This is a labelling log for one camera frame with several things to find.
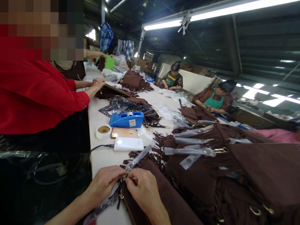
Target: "fluorescent light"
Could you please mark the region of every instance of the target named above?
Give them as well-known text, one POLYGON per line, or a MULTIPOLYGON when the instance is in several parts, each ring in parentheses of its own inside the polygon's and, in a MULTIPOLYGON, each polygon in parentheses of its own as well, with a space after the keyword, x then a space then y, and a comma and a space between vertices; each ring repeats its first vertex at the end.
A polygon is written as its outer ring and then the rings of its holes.
POLYGON ((154 24, 150 26, 145 26, 145 30, 156 30, 156 29, 161 29, 161 28, 168 28, 168 27, 178 27, 181 25, 181 20, 175 20, 171 22, 165 22, 165 23, 159 23, 159 24, 154 24))
POLYGON ((254 87, 248 87, 248 86, 243 86, 245 89, 248 89, 248 90, 254 90, 258 93, 262 93, 262 94, 269 94, 270 92, 267 92, 267 91, 263 91, 263 90, 260 90, 260 89, 256 89, 254 87))
POLYGON ((280 62, 282 62, 282 63, 294 63, 295 61, 293 61, 293 60, 281 60, 280 62))
POLYGON ((254 88, 257 88, 257 89, 260 89, 260 88, 262 88, 263 86, 265 86, 265 85, 264 85, 264 84, 257 83, 257 84, 255 84, 253 87, 254 87, 254 88))
POLYGON ((287 101, 290 101, 290 102, 293 102, 293 103, 298 103, 298 104, 300 104, 300 101, 299 101, 299 100, 296 100, 296 99, 293 99, 293 98, 289 98, 289 97, 286 97, 286 96, 277 95, 277 94, 274 94, 274 95, 271 95, 271 96, 272 96, 272 97, 275 97, 275 98, 284 99, 284 100, 287 100, 287 101))
POLYGON ((201 13, 198 15, 193 15, 191 18, 191 21, 196 21, 196 20, 203 20, 203 19, 208 19, 208 18, 213 18, 213 17, 219 17, 219 16, 225 16, 225 15, 230 15, 234 13, 240 13, 240 12, 245 12, 245 11, 250 11, 254 9, 259 9, 259 8, 266 8, 270 6, 275 6, 275 5, 281 5, 281 4, 286 4, 286 3, 291 3, 291 2, 297 2, 299 0, 259 0, 259 1, 253 1, 245 4, 240 4, 232 7, 227 7, 219 10, 214 10, 211 12, 205 12, 201 13))

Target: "pink fabric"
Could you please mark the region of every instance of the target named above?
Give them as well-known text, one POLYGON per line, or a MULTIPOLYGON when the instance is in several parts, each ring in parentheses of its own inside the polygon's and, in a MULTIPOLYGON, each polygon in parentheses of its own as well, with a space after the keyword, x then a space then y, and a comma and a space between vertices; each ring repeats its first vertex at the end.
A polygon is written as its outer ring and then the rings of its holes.
POLYGON ((271 130, 248 130, 253 133, 261 134, 273 141, 279 143, 293 143, 300 145, 295 139, 295 134, 291 131, 283 130, 283 129, 271 129, 271 130))

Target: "black cable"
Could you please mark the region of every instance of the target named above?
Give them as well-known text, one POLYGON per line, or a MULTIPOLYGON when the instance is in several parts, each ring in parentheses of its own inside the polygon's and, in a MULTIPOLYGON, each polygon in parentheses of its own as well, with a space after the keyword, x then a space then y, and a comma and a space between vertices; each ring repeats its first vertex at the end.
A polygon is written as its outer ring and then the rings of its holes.
POLYGON ((110 144, 110 145, 99 145, 99 146, 93 148, 92 150, 90 150, 90 153, 91 153, 92 151, 94 151, 96 148, 99 148, 99 147, 109 147, 109 148, 113 148, 113 147, 115 147, 115 145, 114 145, 114 144, 110 144))

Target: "blue tape dispenser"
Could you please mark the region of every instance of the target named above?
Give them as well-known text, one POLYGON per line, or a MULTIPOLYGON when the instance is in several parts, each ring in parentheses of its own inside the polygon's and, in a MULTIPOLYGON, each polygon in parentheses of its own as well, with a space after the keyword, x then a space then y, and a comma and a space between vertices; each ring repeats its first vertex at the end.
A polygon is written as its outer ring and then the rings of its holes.
POLYGON ((115 110, 112 112, 109 125, 120 128, 140 128, 144 122, 143 112, 128 112, 118 114, 115 110))

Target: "blue plaid shirt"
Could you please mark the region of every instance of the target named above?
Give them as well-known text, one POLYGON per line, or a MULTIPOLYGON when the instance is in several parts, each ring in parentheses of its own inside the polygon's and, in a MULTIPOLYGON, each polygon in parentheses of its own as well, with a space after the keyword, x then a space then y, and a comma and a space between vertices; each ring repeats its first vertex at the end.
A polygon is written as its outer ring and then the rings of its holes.
POLYGON ((123 41, 123 55, 125 55, 126 60, 133 62, 133 41, 123 41))
POLYGON ((110 43, 112 42, 112 39, 113 39, 113 31, 107 22, 104 22, 101 25, 99 34, 101 35, 100 50, 102 52, 106 52, 110 46, 110 43))

